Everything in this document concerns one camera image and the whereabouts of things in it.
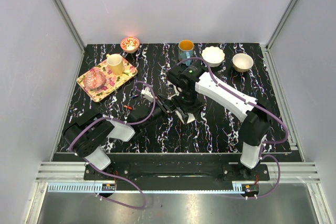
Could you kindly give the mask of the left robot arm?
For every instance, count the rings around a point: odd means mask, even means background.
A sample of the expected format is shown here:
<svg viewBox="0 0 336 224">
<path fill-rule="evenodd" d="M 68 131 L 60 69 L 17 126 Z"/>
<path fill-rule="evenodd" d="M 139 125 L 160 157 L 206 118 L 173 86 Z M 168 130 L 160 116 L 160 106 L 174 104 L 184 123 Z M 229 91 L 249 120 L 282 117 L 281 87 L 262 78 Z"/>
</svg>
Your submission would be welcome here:
<svg viewBox="0 0 336 224">
<path fill-rule="evenodd" d="M 96 167 L 96 174 L 105 180 L 112 177 L 114 168 L 100 145 L 107 138 L 124 142 L 140 138 L 159 118 L 168 116 L 175 110 L 176 106 L 171 100 L 158 95 L 151 116 L 141 124 L 128 126 L 109 120 L 98 110 L 92 109 L 65 126 L 62 136 L 71 145 L 69 151 L 92 163 Z"/>
</svg>

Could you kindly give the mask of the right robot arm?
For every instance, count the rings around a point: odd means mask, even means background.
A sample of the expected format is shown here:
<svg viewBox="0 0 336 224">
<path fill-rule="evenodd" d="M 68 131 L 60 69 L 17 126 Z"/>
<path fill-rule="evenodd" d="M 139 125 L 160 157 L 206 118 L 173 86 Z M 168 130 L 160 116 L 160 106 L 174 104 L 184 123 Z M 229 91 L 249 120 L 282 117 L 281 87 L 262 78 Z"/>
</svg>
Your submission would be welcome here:
<svg viewBox="0 0 336 224">
<path fill-rule="evenodd" d="M 250 180 L 257 175 L 262 142 L 272 125 L 271 117 L 256 108 L 264 106 L 257 99 L 245 95 L 215 77 L 200 62 L 183 69 L 174 66 L 167 73 L 167 80 L 174 85 L 171 100 L 179 119 L 188 124 L 195 120 L 196 112 L 203 106 L 198 95 L 217 102 L 236 116 L 240 122 L 238 139 L 243 143 L 239 175 Z"/>
</svg>

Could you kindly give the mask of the white remote control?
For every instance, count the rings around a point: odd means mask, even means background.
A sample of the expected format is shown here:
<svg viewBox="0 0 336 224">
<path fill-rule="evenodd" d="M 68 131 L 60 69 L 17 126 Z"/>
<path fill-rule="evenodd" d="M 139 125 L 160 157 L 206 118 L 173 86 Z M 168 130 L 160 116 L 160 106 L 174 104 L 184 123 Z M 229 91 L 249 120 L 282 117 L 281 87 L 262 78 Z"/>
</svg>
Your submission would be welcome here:
<svg viewBox="0 0 336 224">
<path fill-rule="evenodd" d="M 181 110 L 176 110 L 175 114 L 178 116 L 183 124 L 189 124 L 195 121 L 195 116 L 193 113 L 184 113 Z"/>
</svg>

